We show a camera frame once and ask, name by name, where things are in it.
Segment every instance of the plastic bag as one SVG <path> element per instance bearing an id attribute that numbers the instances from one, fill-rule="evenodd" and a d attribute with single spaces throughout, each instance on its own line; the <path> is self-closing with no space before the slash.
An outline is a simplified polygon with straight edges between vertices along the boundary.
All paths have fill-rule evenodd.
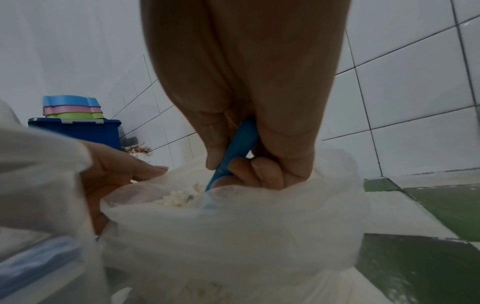
<path id="1" fill-rule="evenodd" d="M 336 303 L 369 209 L 353 159 L 320 149 L 312 177 L 282 191 L 228 186 L 184 208 L 152 203 L 212 174 L 200 158 L 107 196 L 101 210 L 116 224 L 101 237 L 105 262 L 148 303 L 200 302 L 190 285 L 205 283 L 219 290 L 204 303 L 230 303 L 225 292 L 231 303 Z"/>

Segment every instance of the blue knife handle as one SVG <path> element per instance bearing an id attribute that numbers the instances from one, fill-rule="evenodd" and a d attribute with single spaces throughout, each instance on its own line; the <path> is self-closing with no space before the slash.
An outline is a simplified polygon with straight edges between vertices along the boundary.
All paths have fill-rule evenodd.
<path id="1" fill-rule="evenodd" d="M 223 176 L 232 176 L 233 174 L 228 169 L 230 161 L 237 157 L 246 157 L 250 150 L 252 150 L 257 142 L 260 140 L 259 131 L 257 130 L 257 123 L 255 117 L 247 117 L 238 127 L 235 137 L 230 142 L 225 156 L 218 165 L 213 177 L 208 183 L 205 191 L 210 190 L 213 182 Z"/>

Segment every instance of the white plastic bag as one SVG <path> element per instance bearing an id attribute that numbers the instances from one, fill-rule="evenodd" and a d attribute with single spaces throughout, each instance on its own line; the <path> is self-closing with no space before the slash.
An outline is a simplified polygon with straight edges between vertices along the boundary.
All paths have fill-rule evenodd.
<path id="1" fill-rule="evenodd" d="M 200 158 L 106 197 L 116 225 L 101 237 L 105 262 L 148 303 L 200 302 L 190 285 L 204 283 L 219 295 L 202 303 L 336 303 L 336 273 L 355 264 L 368 213 L 352 158 L 321 149 L 312 177 L 282 191 L 228 186 L 184 208 L 151 203 L 211 176 Z M 225 292 L 234 300 L 220 301 Z"/>

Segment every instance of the stacked plastic bowls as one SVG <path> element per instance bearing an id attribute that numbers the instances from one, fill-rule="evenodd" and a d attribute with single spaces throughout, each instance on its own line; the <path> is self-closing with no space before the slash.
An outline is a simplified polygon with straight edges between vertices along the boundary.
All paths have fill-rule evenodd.
<path id="1" fill-rule="evenodd" d="M 43 115 L 47 118 L 66 119 L 105 118 L 95 98 L 74 95 L 44 96 Z"/>

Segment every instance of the pink plastic bowl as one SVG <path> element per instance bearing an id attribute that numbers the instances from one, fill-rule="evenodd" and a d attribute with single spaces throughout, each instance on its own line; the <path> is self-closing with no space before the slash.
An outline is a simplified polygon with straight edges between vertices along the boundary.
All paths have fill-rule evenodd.
<path id="1" fill-rule="evenodd" d="M 44 107 L 43 113 L 45 115 L 55 115 L 63 113 L 103 113 L 99 107 L 85 107 L 85 106 L 56 106 Z"/>

